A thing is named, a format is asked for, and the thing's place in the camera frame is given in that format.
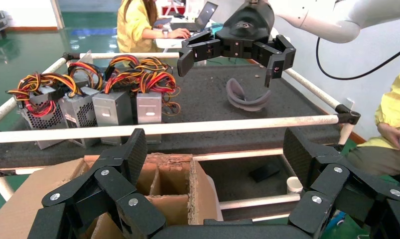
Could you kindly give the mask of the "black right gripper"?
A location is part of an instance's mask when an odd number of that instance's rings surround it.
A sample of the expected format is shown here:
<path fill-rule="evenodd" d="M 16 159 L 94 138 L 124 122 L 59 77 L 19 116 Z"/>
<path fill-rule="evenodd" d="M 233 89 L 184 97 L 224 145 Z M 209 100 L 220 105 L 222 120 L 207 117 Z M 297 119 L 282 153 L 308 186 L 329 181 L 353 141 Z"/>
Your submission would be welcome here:
<path fill-rule="evenodd" d="M 265 0 L 247 0 L 213 34 L 203 31 L 182 41 L 177 72 L 184 77 L 195 62 L 220 56 L 253 59 L 267 68 L 265 87 L 293 66 L 296 49 L 283 36 L 270 39 L 274 12 Z"/>

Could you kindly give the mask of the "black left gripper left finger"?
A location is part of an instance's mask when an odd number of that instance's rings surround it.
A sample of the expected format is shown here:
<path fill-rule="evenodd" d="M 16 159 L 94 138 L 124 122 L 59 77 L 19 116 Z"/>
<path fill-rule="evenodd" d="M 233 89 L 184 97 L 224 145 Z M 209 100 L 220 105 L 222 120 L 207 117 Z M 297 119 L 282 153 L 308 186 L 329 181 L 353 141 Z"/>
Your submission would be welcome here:
<path fill-rule="evenodd" d="M 84 174 L 47 193 L 29 232 L 31 239 L 79 239 L 108 213 L 127 239 L 150 239 L 166 227 L 165 216 L 137 188 L 147 156 L 145 132 L 104 150 Z"/>

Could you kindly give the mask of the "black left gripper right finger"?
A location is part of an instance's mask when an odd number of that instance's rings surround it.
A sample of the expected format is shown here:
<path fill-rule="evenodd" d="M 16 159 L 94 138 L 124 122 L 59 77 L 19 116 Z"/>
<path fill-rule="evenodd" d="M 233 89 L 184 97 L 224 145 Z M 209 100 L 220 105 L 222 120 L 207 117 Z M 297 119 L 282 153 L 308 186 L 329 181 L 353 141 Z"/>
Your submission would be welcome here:
<path fill-rule="evenodd" d="M 321 237 L 336 211 L 369 227 L 372 239 L 400 239 L 400 187 L 360 171 L 336 149 L 314 143 L 296 127 L 284 133 L 283 154 L 304 192 L 288 224 Z"/>

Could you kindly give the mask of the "bare hand with wristwatch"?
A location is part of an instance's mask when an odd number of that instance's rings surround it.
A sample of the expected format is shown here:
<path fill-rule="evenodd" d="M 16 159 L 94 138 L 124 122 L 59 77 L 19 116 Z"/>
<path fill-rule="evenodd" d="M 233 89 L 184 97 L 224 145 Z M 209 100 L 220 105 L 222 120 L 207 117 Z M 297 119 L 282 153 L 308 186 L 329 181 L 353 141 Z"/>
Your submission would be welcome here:
<path fill-rule="evenodd" d="M 191 33 L 188 29 L 186 28 L 178 28 L 176 30 L 172 30 L 171 32 L 168 33 L 167 38 L 171 39 L 188 39 L 191 37 Z"/>

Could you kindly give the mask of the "seated person bare hand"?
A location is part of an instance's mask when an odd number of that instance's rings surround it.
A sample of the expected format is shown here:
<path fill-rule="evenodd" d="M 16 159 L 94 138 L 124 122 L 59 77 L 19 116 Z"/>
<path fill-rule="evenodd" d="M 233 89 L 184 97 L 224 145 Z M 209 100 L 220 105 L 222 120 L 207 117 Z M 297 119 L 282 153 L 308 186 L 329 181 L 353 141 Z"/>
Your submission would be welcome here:
<path fill-rule="evenodd" d="M 400 130 L 386 123 L 377 125 L 378 131 L 387 139 L 396 149 L 400 150 Z"/>

